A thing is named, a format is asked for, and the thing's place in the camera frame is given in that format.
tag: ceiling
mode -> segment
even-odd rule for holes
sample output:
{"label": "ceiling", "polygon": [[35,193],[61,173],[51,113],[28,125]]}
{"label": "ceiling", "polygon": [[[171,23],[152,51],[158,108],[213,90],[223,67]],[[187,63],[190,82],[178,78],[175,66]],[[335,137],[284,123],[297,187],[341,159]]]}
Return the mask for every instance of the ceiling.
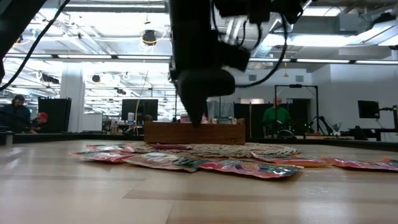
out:
{"label": "ceiling", "polygon": [[[341,35],[338,30],[332,29],[330,24],[348,26],[340,21],[353,21],[357,30],[345,32],[345,36],[351,37],[369,29],[370,24],[366,20],[374,19],[383,10],[393,9],[396,0],[380,1],[339,1],[319,0],[305,10],[303,17],[298,21],[289,37],[291,45],[287,51],[287,57],[294,58],[360,58],[381,59],[389,55],[388,47],[378,45],[342,47],[315,47],[306,46],[297,42],[299,36],[317,35],[321,38],[326,35]],[[36,47],[36,54],[101,54],[101,55],[171,55],[172,44],[169,39],[170,19],[167,13],[138,12],[137,8],[125,7],[126,4],[134,3],[133,0],[120,1],[89,1],[72,0],[69,6],[58,18],[57,22],[50,28]],[[162,5],[162,1],[141,1],[151,6]],[[23,40],[15,44],[9,53],[25,54],[29,51],[38,33],[45,27],[47,21],[55,14],[57,0],[49,0],[45,7],[40,10],[31,21],[25,32]],[[349,15],[350,18],[340,19],[341,15]],[[271,20],[262,25],[264,31],[262,44],[253,52],[254,57],[279,57],[281,43],[278,41],[278,33],[267,35],[279,17],[271,15]],[[230,33],[230,40],[243,35],[243,18],[216,18],[220,31]],[[141,35],[145,30],[155,30],[157,43],[154,47],[148,47],[142,43]],[[256,26],[246,27],[246,40],[244,46],[253,48],[258,37]],[[6,77],[10,79],[15,73],[21,59],[6,58],[4,66]],[[171,118],[175,109],[175,91],[168,80],[168,63],[126,63],[126,62],[84,62],[84,66],[90,68],[86,74],[86,110],[102,111],[109,114],[120,112],[120,100],[125,97],[156,97],[162,103],[160,114]],[[268,68],[269,64],[251,63],[249,67],[257,69]],[[21,93],[36,96],[57,97],[60,85],[44,83],[40,80],[42,74],[50,75],[62,82],[63,62],[29,60],[23,72],[15,80],[17,88],[9,88],[3,93],[3,98],[9,98],[10,94]],[[313,65],[291,64],[289,68],[302,68],[311,71]],[[101,82],[92,81],[93,75],[100,75]],[[116,93],[109,87],[119,87],[125,90],[125,95]],[[184,113],[180,100],[177,100],[178,114]]]}

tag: white pillar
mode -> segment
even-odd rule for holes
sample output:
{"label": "white pillar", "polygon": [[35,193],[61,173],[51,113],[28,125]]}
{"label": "white pillar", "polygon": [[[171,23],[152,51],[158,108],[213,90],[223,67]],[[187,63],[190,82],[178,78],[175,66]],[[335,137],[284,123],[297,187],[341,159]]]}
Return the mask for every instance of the white pillar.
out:
{"label": "white pillar", "polygon": [[85,78],[82,63],[63,63],[60,98],[71,98],[69,132],[83,131],[85,111]]}

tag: wooden tray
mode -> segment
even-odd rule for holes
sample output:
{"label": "wooden tray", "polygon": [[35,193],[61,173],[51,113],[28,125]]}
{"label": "wooden tray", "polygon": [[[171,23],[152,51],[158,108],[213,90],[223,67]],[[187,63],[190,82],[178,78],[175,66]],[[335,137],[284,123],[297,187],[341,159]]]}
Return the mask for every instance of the wooden tray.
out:
{"label": "wooden tray", "polygon": [[238,144],[246,143],[245,125],[146,122],[144,141],[169,144]]}

